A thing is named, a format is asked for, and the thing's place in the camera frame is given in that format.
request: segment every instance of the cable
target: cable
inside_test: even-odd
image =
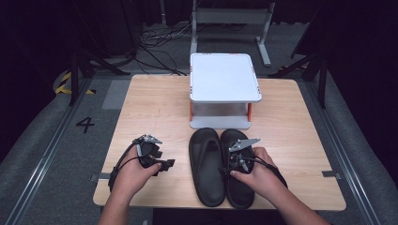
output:
[[[119,171],[128,163],[128,162],[130,162],[130,161],[132,161],[132,160],[134,160],[134,159],[137,159],[138,157],[132,157],[132,158],[130,158],[129,160],[127,160],[127,161],[125,161],[125,163],[123,163],[120,167],[119,167]]]
[[[166,65],[164,65],[163,62],[161,62],[161,60],[159,60],[152,52],[150,52],[149,50],[147,50],[144,46],[140,46],[140,47],[141,47],[141,48],[140,48],[141,50],[144,50],[144,51],[146,51],[147,53],[149,53],[149,54],[150,54],[158,63],[160,63],[163,67],[151,66],[151,65],[145,64],[144,62],[141,62],[141,61],[139,61],[139,60],[136,59],[137,62],[139,61],[141,64],[144,64],[144,65],[146,65],[146,66],[153,67],[153,68],[167,69],[167,70],[170,70],[170,71],[174,72],[174,73],[177,74],[177,75],[183,74],[184,76],[187,76],[187,74],[185,74],[185,73],[182,72],[182,71],[177,70],[176,68],[170,68],[170,67],[167,67]],[[176,62],[173,60],[173,58],[170,56],[170,54],[167,53],[167,55],[169,55],[169,57],[172,59],[172,61],[173,61],[174,64],[175,64],[175,67],[176,67]]]
[[[149,75],[149,73],[146,72],[146,71],[141,67],[141,64],[140,64],[140,63],[142,63],[141,61],[139,61],[138,59],[135,59],[135,62],[137,62],[138,67],[140,67],[140,69],[141,69],[144,73],[146,73],[147,75]]]
[[[159,29],[145,31],[141,38],[141,44],[146,46],[147,48],[153,48],[153,47],[160,47],[173,39],[190,37],[189,35],[186,35],[188,33],[187,28],[189,27],[191,27],[191,24],[179,27],[177,29],[175,29],[174,27],[166,28],[163,29],[163,31],[160,34],[156,33],[156,30]],[[149,43],[148,41],[150,40],[155,40],[156,42]]]
[[[165,54],[167,54],[167,55],[169,56],[169,58],[172,60],[174,66],[175,66],[175,70],[176,70],[176,61],[173,59],[173,57],[172,57],[168,52],[165,52],[165,51],[157,51],[157,50],[151,50],[151,51],[152,51],[152,52],[157,52],[157,53],[165,53]]]
[[[135,142],[135,140],[129,145],[129,147],[127,147],[127,149],[125,150],[125,152],[123,153],[123,155],[120,157],[119,161],[116,163],[115,168],[117,170],[119,170],[120,168],[120,163],[122,162],[122,160],[125,158],[126,154],[131,150],[131,148],[137,144],[137,142]]]
[[[126,60],[123,60],[123,61],[120,61],[120,62],[117,62],[117,63],[113,63],[111,65],[116,67],[116,68],[117,67],[121,67],[121,66],[126,65],[127,63],[131,62],[134,58],[135,58],[135,56],[130,55],[129,58],[127,58]],[[91,66],[93,68],[99,68],[99,69],[105,68],[105,67],[103,67],[101,65],[97,65],[97,64],[91,64]]]
[[[259,163],[259,164],[261,164],[261,165],[263,165],[263,166],[265,166],[265,167],[267,167],[269,169],[277,169],[276,167],[272,166],[271,164],[266,163],[262,158],[260,158],[260,157],[255,157],[255,158],[242,157],[242,159],[249,160],[249,161],[252,161],[252,162],[257,162],[257,163]]]

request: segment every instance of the yellow tape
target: yellow tape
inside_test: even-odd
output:
[[[58,85],[58,87],[55,89],[55,93],[56,94],[68,94],[68,95],[70,95],[70,94],[72,94],[72,91],[71,90],[69,90],[69,89],[64,89],[65,88],[65,84],[67,84],[67,82],[68,82],[68,79],[70,78],[70,75],[71,75],[71,72],[70,71],[68,71],[65,75],[64,75],[64,77],[62,78],[62,81],[61,81],[61,83]],[[85,92],[86,94],[88,94],[88,95],[95,95],[96,93],[97,93],[97,90],[87,90],[86,92]]]

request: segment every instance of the black curtain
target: black curtain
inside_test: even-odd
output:
[[[164,0],[164,13],[166,24],[173,26],[179,22],[191,20],[193,1]]]
[[[55,97],[53,83],[68,51],[42,2],[0,3],[0,161],[29,123]]]
[[[319,9],[296,48],[296,53],[309,55],[326,43],[328,70],[396,184],[397,40],[393,1],[339,0],[328,1]]]
[[[132,0],[138,5],[140,19],[147,26],[154,23],[161,23],[161,2],[160,0]]]

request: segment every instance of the number 4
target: number 4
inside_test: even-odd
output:
[[[91,122],[91,117],[87,116],[84,120],[82,120],[79,123],[77,123],[76,126],[84,127],[84,133],[86,133],[87,130],[88,130],[88,127],[95,125],[95,124],[90,124],[90,122]]]

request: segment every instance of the wooden table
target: wooden table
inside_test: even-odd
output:
[[[243,132],[261,138],[280,168],[289,189],[313,210],[345,209],[345,201],[334,177],[322,171],[331,167],[316,133],[299,87],[294,81],[259,79],[263,98],[253,104],[252,126]],[[115,128],[102,168],[110,173],[131,141],[151,134],[163,141],[161,159],[175,158],[174,167],[151,177],[130,205],[149,207],[202,208],[191,177],[188,143],[195,131],[190,127],[190,77],[135,75]],[[107,180],[99,180],[94,203],[104,205],[109,196]],[[225,199],[219,208],[231,208]],[[256,196],[251,209],[273,209]]]

